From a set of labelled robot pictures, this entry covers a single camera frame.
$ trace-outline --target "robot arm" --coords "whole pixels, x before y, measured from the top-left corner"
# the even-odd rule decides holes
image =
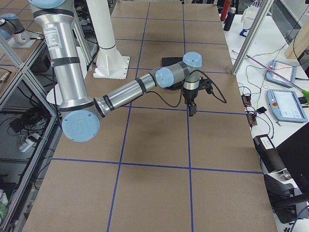
[[[77,55],[71,25],[74,21],[73,0],[29,0],[34,19],[45,34],[63,99],[60,105],[64,134],[76,142],[84,142],[96,136],[100,123],[114,109],[146,94],[159,85],[169,87],[183,83],[183,95],[190,116],[196,111],[194,98],[200,88],[198,70],[202,66],[201,55],[189,52],[183,60],[169,67],[155,69],[148,74],[104,95],[92,99],[88,96],[80,61]]]
[[[13,36],[19,44],[24,44],[30,40],[25,28],[13,13],[0,15],[0,35],[6,40]]]

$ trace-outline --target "black bottle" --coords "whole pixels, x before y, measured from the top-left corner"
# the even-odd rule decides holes
[[[227,17],[226,17],[226,20],[224,22],[225,25],[224,25],[223,30],[225,30],[225,31],[230,30],[234,16],[235,16],[235,11],[236,11],[236,8],[231,7],[230,11],[227,13]]]

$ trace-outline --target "label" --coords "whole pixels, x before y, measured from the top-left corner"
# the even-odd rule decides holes
[[[261,137],[261,142],[264,145],[265,149],[272,149],[274,148],[270,143],[270,140],[267,137]]]
[[[62,48],[59,32],[57,27],[44,29],[44,35],[48,50]]]

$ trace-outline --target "black monitor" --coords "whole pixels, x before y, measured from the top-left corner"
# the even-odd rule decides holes
[[[309,123],[277,146],[277,151],[302,193],[309,193]]]

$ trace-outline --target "blue and white tablet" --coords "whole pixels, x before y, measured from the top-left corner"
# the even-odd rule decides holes
[[[277,120],[286,122],[308,121],[294,91],[269,89],[267,100]]]
[[[295,82],[295,76],[296,76],[296,67],[283,63],[281,61],[273,60],[269,68],[272,68],[276,73],[283,76],[285,79],[289,80],[290,82]],[[276,83],[278,85],[282,85],[288,88],[293,87],[290,83],[282,80],[280,77],[276,76],[275,74],[272,74],[270,71],[267,71],[265,74],[266,80]]]

